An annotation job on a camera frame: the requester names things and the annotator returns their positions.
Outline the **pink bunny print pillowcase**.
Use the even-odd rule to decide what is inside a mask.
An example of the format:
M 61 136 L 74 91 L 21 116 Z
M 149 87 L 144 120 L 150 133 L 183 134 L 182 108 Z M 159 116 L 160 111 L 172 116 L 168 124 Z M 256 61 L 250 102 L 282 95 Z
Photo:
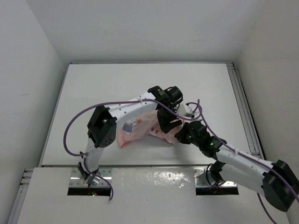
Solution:
M 172 145 L 176 144 L 178 141 L 175 138 L 175 134 L 182 129 L 183 124 L 171 129 L 168 133 L 164 133 L 158 122 L 157 111 L 143 113 L 129 119 L 118 129 L 118 146 L 120 148 L 126 147 L 133 141 L 139 140 L 146 135 L 165 139 Z

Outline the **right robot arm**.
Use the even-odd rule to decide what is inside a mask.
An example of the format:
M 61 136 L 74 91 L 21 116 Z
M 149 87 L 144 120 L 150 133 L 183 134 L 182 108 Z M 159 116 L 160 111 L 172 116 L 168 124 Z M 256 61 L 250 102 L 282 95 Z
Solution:
M 237 151 L 211 135 L 200 121 L 184 124 L 175 138 L 182 144 L 195 145 L 203 155 L 215 160 L 207 172 L 210 185 L 237 183 L 262 195 L 282 212 L 287 212 L 299 198 L 299 180 L 282 160 L 271 162 Z

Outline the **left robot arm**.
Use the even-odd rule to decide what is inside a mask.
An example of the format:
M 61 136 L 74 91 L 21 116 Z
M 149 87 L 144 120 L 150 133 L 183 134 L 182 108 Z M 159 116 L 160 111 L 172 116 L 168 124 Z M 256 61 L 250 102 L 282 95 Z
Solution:
M 150 127 L 159 128 L 155 133 L 168 134 L 177 130 L 183 124 L 175 115 L 182 101 L 183 94 L 178 87 L 163 90 L 155 86 L 126 103 L 97 106 L 87 124 L 87 154 L 78 164 L 82 179 L 88 184 L 93 182 L 92 174 L 98 172 L 100 157 L 104 148 L 115 141 L 117 129 L 132 135 L 133 130 L 145 125 L 142 115 L 153 115 Z

